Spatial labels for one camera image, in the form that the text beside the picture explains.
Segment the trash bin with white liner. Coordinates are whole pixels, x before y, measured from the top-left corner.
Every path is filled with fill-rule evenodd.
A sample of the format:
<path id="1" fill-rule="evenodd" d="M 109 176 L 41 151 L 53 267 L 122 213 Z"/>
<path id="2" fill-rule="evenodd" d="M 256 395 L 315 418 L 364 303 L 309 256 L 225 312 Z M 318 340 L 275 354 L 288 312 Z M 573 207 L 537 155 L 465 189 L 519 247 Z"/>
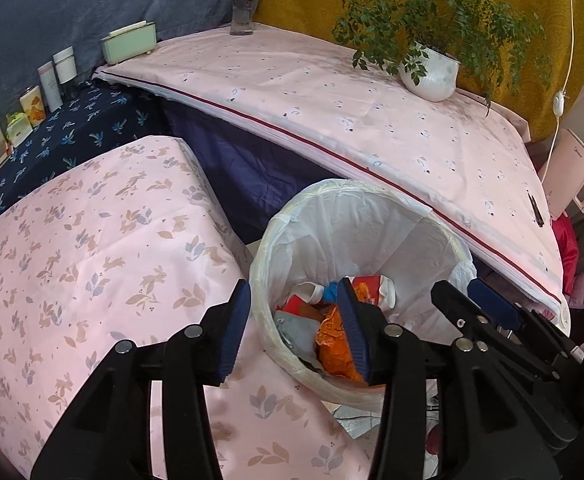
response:
<path id="1" fill-rule="evenodd" d="M 432 304 L 447 281 L 465 292 L 476 269 L 466 242 L 433 210 L 382 186 L 328 179 L 294 196 L 268 223 L 249 269 L 252 316 L 267 355 L 321 400 L 378 412 L 384 391 L 309 370 L 281 339 L 273 310 L 304 282 L 382 274 L 395 285 L 388 319 L 437 344 L 459 337 Z"/>

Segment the pink rabbit-print tablecloth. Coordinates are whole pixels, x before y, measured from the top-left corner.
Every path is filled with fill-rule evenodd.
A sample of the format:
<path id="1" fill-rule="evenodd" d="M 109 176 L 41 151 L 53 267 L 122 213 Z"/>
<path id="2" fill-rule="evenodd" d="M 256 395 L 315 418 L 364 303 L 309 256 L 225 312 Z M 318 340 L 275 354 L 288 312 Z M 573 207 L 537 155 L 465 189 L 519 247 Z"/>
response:
<path id="1" fill-rule="evenodd" d="M 121 339 L 154 344 L 227 301 L 251 257 L 185 142 L 148 136 L 45 183 L 0 217 L 0 451 L 29 474 Z M 205 392 L 228 479 L 363 479 L 371 455 L 246 327 Z"/>

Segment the green leafy potted plant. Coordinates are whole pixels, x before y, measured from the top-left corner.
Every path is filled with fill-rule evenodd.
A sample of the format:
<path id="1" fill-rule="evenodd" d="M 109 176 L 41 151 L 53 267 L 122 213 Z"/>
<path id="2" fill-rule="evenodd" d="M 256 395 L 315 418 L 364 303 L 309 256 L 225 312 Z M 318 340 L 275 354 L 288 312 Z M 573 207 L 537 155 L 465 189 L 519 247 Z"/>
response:
<path id="1" fill-rule="evenodd" d="M 332 36 L 354 49 L 354 66 L 394 76 L 409 48 L 423 44 L 456 58 L 485 100 L 502 89 L 518 94 L 526 75 L 551 81 L 542 20 L 508 0 L 342 0 Z"/>

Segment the mint green tissue box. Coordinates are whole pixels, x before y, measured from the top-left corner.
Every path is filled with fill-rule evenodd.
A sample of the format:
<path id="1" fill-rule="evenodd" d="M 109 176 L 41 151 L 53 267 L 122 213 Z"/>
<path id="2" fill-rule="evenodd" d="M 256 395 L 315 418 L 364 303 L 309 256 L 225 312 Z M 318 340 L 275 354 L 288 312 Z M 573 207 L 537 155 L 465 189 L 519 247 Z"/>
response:
<path id="1" fill-rule="evenodd" d="M 101 39 L 104 60 L 115 65 L 143 53 L 151 52 L 157 44 L 154 22 L 141 21 L 113 30 Z"/>

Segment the tall white tube bottle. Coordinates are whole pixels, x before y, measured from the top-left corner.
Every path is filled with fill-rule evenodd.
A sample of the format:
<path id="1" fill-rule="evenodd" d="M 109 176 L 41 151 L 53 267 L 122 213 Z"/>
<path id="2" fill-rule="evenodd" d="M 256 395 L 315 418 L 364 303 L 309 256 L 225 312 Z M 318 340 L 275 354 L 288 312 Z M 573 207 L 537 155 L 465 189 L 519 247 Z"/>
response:
<path id="1" fill-rule="evenodd" d="M 38 68 L 41 89 L 48 104 L 49 111 L 54 113 L 62 107 L 63 99 L 60 95 L 60 85 L 57 82 L 52 61 L 46 62 Z"/>

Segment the red and white paper cup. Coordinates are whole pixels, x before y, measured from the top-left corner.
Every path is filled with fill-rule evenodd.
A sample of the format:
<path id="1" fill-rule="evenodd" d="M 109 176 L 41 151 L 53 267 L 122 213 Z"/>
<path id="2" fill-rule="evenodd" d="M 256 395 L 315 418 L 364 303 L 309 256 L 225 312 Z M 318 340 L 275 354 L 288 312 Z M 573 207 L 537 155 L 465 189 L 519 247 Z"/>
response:
<path id="1" fill-rule="evenodd" d="M 373 304 L 384 312 L 394 309 L 397 300 L 396 286 L 387 276 L 350 276 L 349 280 L 359 301 Z"/>

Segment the blue-grey sofa cover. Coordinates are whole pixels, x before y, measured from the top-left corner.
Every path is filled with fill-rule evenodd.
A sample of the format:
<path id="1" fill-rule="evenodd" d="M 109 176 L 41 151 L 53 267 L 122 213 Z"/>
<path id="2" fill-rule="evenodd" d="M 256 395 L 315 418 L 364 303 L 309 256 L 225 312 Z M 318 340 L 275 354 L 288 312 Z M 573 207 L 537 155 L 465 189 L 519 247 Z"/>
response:
<path id="1" fill-rule="evenodd" d="M 229 21 L 231 0 L 0 0 L 0 119 L 39 81 L 38 69 L 67 47 L 80 79 L 103 64 L 101 40 L 139 21 L 160 40 Z"/>

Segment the navy floral cloth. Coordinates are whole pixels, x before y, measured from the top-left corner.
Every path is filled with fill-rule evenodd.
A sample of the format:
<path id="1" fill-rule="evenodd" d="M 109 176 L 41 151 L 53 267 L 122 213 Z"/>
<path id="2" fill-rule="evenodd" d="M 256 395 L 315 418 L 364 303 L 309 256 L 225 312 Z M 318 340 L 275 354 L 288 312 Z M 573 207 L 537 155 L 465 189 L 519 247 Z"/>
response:
<path id="1" fill-rule="evenodd" d="M 38 125 L 0 168 L 0 214 L 45 182 L 143 136 L 171 132 L 161 102 L 120 84 L 84 84 Z"/>

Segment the pink appliance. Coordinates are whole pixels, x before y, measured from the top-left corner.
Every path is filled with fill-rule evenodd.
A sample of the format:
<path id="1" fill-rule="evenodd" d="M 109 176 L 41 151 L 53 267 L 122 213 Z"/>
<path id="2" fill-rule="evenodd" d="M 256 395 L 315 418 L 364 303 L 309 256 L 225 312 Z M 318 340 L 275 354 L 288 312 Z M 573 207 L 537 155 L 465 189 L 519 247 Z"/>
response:
<path id="1" fill-rule="evenodd" d="M 570 203 L 584 214 L 584 142 L 572 130 L 558 131 L 539 177 L 552 220 L 560 218 Z"/>

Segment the orange plastic wrapper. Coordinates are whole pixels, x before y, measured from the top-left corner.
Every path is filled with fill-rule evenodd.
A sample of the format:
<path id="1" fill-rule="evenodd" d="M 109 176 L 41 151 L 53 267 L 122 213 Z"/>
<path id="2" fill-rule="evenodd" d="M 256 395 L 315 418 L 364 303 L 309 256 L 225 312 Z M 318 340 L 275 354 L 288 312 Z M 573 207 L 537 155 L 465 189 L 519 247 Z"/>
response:
<path id="1" fill-rule="evenodd" d="M 358 385 L 368 385 L 355 366 L 343 320 L 336 304 L 326 304 L 323 319 L 315 337 L 318 361 L 329 375 L 343 378 Z"/>

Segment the orange patterned tin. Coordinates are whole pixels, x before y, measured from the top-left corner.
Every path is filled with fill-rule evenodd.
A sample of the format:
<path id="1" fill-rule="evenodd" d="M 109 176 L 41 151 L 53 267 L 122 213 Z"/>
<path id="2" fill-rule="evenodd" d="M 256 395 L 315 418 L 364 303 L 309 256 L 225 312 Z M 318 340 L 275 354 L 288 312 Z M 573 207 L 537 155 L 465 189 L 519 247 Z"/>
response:
<path id="1" fill-rule="evenodd" d="M 45 121 L 46 113 L 39 86 L 27 88 L 19 97 L 19 103 L 32 128 L 38 127 L 38 125 Z"/>

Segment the grey drawstring pouch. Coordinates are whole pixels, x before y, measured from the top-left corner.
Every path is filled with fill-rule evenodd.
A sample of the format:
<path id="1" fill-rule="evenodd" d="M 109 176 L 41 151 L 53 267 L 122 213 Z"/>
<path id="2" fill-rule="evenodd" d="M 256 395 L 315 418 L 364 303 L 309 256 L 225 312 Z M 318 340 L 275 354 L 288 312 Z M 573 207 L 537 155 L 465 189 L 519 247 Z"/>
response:
<path id="1" fill-rule="evenodd" d="M 294 356 L 313 367 L 321 367 L 315 349 L 318 321 L 282 310 L 275 312 L 273 320 L 283 344 Z"/>

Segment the red cup in bin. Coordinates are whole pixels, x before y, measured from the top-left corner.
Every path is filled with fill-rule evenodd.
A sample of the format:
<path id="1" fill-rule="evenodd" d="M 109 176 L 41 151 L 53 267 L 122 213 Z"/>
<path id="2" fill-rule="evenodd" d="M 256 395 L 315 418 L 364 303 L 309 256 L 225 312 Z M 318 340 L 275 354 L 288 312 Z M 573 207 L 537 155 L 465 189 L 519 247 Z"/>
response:
<path id="1" fill-rule="evenodd" d="M 321 312 L 324 287 L 314 282 L 304 282 L 295 285 L 286 302 L 277 307 L 278 311 L 290 313 L 301 318 L 311 318 L 322 321 Z"/>

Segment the blue wrapper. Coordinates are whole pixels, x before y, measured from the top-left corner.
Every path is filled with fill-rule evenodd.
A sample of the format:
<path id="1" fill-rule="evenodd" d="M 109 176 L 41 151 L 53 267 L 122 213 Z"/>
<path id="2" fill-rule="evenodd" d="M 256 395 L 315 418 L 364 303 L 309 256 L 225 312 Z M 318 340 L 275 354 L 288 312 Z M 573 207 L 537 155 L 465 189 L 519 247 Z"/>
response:
<path id="1" fill-rule="evenodd" d="M 339 283 L 331 282 L 324 287 L 322 301 L 325 304 L 337 304 L 337 295 L 339 295 Z"/>

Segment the black clip on cloth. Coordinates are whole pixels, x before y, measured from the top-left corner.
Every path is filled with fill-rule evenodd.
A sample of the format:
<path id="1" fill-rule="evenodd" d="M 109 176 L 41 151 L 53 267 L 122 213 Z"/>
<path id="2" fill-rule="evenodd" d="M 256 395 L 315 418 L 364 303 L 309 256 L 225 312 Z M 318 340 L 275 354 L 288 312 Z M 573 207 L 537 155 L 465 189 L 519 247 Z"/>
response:
<path id="1" fill-rule="evenodd" d="M 545 220 L 544 220 L 544 218 L 542 218 L 542 213 L 540 212 L 540 209 L 537 206 L 536 200 L 534 199 L 534 196 L 531 193 L 527 193 L 527 196 L 531 202 L 533 214 L 535 217 L 535 222 L 537 223 L 537 225 L 540 228 L 542 228 L 545 225 Z"/>

